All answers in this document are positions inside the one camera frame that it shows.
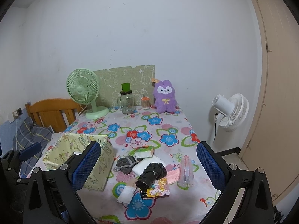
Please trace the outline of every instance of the stuffed animal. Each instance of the stuffed animal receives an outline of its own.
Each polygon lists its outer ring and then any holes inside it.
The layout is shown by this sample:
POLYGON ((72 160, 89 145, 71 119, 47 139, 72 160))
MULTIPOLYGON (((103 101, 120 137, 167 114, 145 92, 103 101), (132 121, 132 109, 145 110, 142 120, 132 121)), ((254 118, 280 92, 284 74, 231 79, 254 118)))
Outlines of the stuffed animal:
POLYGON ((168 80, 159 81, 155 84, 153 95, 156 99, 155 106, 157 108, 157 113, 169 113, 175 112, 175 106, 177 101, 174 97, 174 88, 168 80))

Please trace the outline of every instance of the door frame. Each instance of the door frame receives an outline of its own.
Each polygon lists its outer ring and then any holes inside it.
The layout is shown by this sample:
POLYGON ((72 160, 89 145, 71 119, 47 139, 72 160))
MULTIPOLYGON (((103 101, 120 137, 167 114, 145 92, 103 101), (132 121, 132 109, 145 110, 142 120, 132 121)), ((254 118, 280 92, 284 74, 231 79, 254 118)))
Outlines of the door frame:
MULTIPOLYGON (((258 5, 258 1, 257 0, 251 0, 251 1, 253 4, 253 7, 255 9, 256 16, 258 18, 258 24, 259 24, 259 28, 260 28, 260 34, 261 34, 262 78, 261 78, 261 87, 260 87, 260 93, 259 93, 259 97, 258 97, 257 107, 255 109, 255 114, 254 114, 252 124, 249 129, 248 135, 247 135, 245 142, 241 148, 241 151, 239 154, 240 158, 242 158, 244 153, 246 152, 246 149, 249 146, 249 143, 253 137, 253 134, 255 133, 255 129, 258 126, 258 121, 260 119, 262 108, 264 105, 264 99, 265 99, 266 87, 267 87, 267 77, 268 77, 268 46, 267 46, 267 36, 266 36, 264 20, 262 17, 260 7, 258 5)), ((293 180, 293 182, 279 196, 277 196, 276 199, 273 200, 273 205, 276 205, 284 197, 286 197, 297 184, 299 184, 299 175, 297 175, 297 177, 293 180)))

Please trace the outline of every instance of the glass jar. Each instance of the glass jar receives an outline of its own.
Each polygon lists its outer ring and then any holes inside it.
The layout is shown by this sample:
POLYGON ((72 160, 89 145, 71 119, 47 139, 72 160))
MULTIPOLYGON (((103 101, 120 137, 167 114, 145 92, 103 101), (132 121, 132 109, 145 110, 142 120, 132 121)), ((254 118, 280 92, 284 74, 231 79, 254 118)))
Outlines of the glass jar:
POLYGON ((135 111, 134 97, 132 90, 128 92, 121 91, 121 96, 118 98, 118 106, 123 114, 133 114, 135 111))

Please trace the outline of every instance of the pillow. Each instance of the pillow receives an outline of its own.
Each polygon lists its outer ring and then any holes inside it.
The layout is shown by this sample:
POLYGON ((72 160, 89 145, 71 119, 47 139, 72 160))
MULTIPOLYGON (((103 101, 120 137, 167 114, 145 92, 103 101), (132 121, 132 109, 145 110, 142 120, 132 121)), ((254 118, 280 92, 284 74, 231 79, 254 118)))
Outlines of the pillow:
POLYGON ((21 164, 21 178, 26 178, 36 162, 40 159, 42 151, 51 140, 51 135, 52 132, 49 128, 35 125, 30 117, 27 117, 23 121, 13 138, 13 149, 15 151, 22 150, 36 142, 39 142, 41 143, 41 151, 21 164))

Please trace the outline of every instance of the green desk fan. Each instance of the green desk fan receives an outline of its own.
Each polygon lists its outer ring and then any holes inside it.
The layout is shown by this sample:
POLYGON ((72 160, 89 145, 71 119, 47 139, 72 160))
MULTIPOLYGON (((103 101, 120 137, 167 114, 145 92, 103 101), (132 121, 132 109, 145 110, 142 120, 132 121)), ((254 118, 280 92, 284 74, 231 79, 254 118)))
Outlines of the green desk fan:
POLYGON ((66 88, 71 98, 78 104, 91 104, 92 109, 86 112, 87 119, 98 119, 109 113, 104 106, 97 107, 96 99, 99 95, 100 83, 97 75, 87 69, 74 70, 66 80, 66 88))

